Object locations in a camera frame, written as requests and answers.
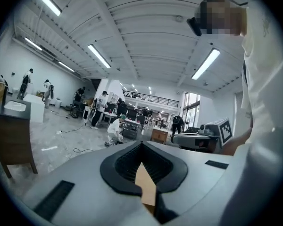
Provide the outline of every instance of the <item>glossy tile floor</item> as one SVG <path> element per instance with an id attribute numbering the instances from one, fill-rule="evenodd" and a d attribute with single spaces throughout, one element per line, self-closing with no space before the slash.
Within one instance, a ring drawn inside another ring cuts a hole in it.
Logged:
<path id="1" fill-rule="evenodd" d="M 49 109 L 44 111 L 43 123 L 30 123 L 30 140 L 38 174 L 33 174 L 29 164 L 11 165 L 8 168 L 12 178 L 8 179 L 0 163 L 0 178 L 14 195 L 21 198 L 36 180 L 47 175 L 69 159 L 78 156 L 79 153 L 75 153 L 74 148 L 81 151 L 85 149 L 93 151 L 105 149 L 104 143 L 108 140 L 107 123 L 103 123 L 98 130 L 93 130 L 90 128 L 90 122 L 85 127 L 82 118 L 74 119 L 68 114 L 69 112 L 62 108 L 57 109 L 50 106 Z M 78 130 L 57 134 L 58 131 L 75 129 Z M 151 131 L 145 130 L 143 135 L 139 131 L 137 140 L 149 141 Z M 170 138 L 168 138 L 167 145 L 172 145 L 169 140 Z"/>

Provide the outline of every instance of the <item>tube light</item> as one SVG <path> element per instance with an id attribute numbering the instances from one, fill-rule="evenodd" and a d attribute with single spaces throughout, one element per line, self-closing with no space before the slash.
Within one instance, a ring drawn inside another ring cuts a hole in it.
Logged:
<path id="1" fill-rule="evenodd" d="M 104 57 L 99 53 L 99 51 L 94 47 L 93 44 L 88 46 L 88 49 L 90 49 L 94 55 L 108 68 L 110 69 L 111 66 L 107 63 L 107 61 L 104 59 Z"/>
<path id="2" fill-rule="evenodd" d="M 195 72 L 195 74 L 192 76 L 193 80 L 198 79 L 206 70 L 209 68 L 209 66 L 214 62 L 214 60 L 220 55 L 220 51 L 217 49 L 212 49 L 212 51 L 209 53 L 208 57 L 205 59 L 205 61 L 202 63 L 202 65 L 198 68 L 198 70 Z"/>
<path id="3" fill-rule="evenodd" d="M 63 65 L 65 68 L 69 69 L 71 72 L 74 72 L 73 69 L 70 69 L 67 65 L 63 64 L 61 61 L 58 62 L 60 65 Z"/>
<path id="4" fill-rule="evenodd" d="M 42 0 L 57 16 L 59 16 L 62 10 L 52 0 Z"/>
<path id="5" fill-rule="evenodd" d="M 42 51 L 42 48 L 41 48 L 41 47 L 39 47 L 39 46 L 36 45 L 35 43 L 31 42 L 28 38 L 25 38 L 25 40 L 26 40 L 27 42 L 29 42 L 31 45 L 35 46 L 38 50 Z"/>

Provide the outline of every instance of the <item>ceiling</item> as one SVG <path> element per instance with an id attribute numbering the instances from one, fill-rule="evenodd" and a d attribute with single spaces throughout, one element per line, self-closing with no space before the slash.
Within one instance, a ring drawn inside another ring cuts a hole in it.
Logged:
<path id="1" fill-rule="evenodd" d="M 24 0 L 14 16 L 16 38 L 28 37 L 81 78 L 112 78 L 135 85 L 155 81 L 202 94 L 197 90 L 216 92 L 241 77 L 240 37 L 199 39 L 188 27 L 186 19 L 202 0 L 54 1 L 62 9 L 60 16 L 41 0 Z M 87 48 L 90 44 L 111 69 Z M 220 56 L 192 80 L 212 48 L 219 49 Z"/>

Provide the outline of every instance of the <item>balcony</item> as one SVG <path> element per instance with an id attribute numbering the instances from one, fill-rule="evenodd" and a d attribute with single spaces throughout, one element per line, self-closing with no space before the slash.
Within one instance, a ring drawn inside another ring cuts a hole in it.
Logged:
<path id="1" fill-rule="evenodd" d="M 124 97 L 126 98 L 134 98 L 134 99 L 139 99 L 141 101 L 149 101 L 161 105 L 167 105 L 167 106 L 172 106 L 172 107 L 178 107 L 179 101 L 177 100 L 170 100 L 166 98 L 161 98 L 157 96 L 150 96 L 142 93 L 137 93 L 137 92 L 132 92 L 132 91 L 126 91 L 124 92 Z"/>

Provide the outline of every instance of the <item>fluorescent light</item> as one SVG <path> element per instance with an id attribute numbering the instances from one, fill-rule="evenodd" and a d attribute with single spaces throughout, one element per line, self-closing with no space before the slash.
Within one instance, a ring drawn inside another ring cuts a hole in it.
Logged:
<path id="1" fill-rule="evenodd" d="M 73 69 L 70 69 L 67 65 L 63 64 L 61 61 L 58 62 L 60 65 L 63 65 L 65 68 L 69 69 L 71 72 L 74 72 Z"/>
<path id="2" fill-rule="evenodd" d="M 38 50 L 42 51 L 42 48 L 40 48 L 38 45 L 36 45 L 35 43 L 31 42 L 28 38 L 25 38 L 25 40 L 27 42 L 29 42 L 31 45 L 35 46 Z"/>
<path id="3" fill-rule="evenodd" d="M 62 10 L 52 0 L 42 0 L 57 16 L 59 16 Z"/>
<path id="4" fill-rule="evenodd" d="M 214 60 L 220 55 L 220 51 L 217 49 L 212 49 L 206 60 L 202 63 L 202 65 L 198 68 L 196 73 L 192 76 L 193 80 L 198 79 L 209 66 L 214 62 Z"/>
<path id="5" fill-rule="evenodd" d="M 94 55 L 108 68 L 111 66 L 106 62 L 104 57 L 98 52 L 98 50 L 93 46 L 93 44 L 89 45 L 88 48 L 94 53 Z"/>

